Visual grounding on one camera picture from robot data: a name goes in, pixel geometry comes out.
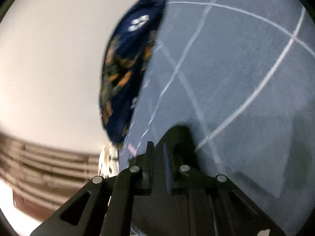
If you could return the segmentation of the black pants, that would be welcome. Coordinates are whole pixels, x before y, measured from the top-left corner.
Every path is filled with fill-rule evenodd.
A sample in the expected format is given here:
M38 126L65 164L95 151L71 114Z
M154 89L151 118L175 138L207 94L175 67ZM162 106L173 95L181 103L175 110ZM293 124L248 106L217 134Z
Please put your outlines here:
M158 142L141 144L136 154L129 159L129 167L138 166L154 178L162 176L177 178L181 166L190 171L200 170L195 153L195 143L191 129L176 125L168 129Z

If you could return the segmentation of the floral white pillow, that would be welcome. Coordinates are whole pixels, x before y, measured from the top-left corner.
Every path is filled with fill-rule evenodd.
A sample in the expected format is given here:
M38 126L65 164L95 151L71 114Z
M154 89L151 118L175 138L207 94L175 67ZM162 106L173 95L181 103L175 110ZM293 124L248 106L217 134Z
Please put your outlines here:
M103 178L117 176L119 173L119 155L113 145L105 147L101 151L98 163L98 175Z

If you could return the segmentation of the beige striped curtain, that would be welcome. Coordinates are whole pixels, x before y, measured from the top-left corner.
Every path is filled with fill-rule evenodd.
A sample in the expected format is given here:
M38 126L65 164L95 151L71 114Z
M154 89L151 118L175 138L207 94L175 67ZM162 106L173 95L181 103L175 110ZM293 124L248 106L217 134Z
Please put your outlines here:
M1 135L1 181L29 200L60 207L98 174L99 156Z

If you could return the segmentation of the brown wooden door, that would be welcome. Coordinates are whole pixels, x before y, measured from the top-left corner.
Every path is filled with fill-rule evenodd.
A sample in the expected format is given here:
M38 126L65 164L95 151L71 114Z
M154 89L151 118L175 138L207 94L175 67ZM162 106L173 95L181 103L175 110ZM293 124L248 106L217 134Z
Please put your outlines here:
M16 191L13 191L13 204L17 210L41 222L48 219L60 207L43 199L29 200Z

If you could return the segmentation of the blue grid bed sheet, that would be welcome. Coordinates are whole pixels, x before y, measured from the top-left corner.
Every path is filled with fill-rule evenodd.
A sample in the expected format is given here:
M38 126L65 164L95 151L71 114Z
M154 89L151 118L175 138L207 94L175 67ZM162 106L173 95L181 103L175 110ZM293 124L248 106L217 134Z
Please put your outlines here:
M120 169L177 124L207 174L298 233L314 209L314 23L302 3L168 0Z

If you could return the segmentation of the navy dog print blanket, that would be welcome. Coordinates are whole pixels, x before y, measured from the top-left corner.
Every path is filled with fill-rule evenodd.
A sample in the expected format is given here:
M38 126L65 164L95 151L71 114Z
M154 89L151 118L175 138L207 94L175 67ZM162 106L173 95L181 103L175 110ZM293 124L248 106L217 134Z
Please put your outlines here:
M115 146L121 146L127 136L166 3L167 0L137 1L121 18L107 44L99 112L103 129Z

